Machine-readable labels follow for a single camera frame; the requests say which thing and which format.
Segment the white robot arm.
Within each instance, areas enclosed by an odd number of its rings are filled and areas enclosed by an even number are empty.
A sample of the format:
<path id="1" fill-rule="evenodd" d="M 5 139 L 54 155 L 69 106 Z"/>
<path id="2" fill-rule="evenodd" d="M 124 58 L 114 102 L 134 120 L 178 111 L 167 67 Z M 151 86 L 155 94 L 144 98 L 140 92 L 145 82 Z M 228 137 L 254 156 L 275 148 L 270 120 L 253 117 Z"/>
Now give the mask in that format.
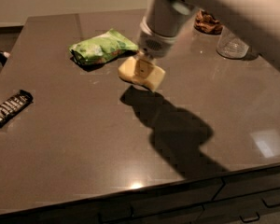
<path id="1" fill-rule="evenodd" d="M 198 9 L 215 16 L 280 72 L 280 0 L 152 0 L 140 23 L 138 46 L 162 58 Z"/>

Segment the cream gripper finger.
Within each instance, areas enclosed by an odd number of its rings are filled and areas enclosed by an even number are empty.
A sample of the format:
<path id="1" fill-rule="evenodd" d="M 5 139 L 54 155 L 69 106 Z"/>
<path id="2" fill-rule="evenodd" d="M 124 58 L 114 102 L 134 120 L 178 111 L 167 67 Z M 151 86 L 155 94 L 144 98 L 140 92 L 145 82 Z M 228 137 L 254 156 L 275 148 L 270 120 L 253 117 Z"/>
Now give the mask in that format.
<path id="1" fill-rule="evenodd" d="M 144 59 L 137 58 L 134 69 L 134 79 L 137 82 L 144 82 L 148 80 L 150 75 L 152 74 L 155 65 L 149 61 Z"/>

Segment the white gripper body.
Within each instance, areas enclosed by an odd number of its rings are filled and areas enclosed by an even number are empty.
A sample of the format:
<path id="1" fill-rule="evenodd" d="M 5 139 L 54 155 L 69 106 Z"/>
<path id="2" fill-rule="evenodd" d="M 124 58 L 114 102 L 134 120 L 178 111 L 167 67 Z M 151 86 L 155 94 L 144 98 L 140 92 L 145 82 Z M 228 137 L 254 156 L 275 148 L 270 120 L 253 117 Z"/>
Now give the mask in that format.
<path id="1" fill-rule="evenodd" d="M 137 37 L 139 51 L 148 60 L 164 57 L 183 25 L 198 8 L 178 0 L 152 0 L 141 20 Z"/>

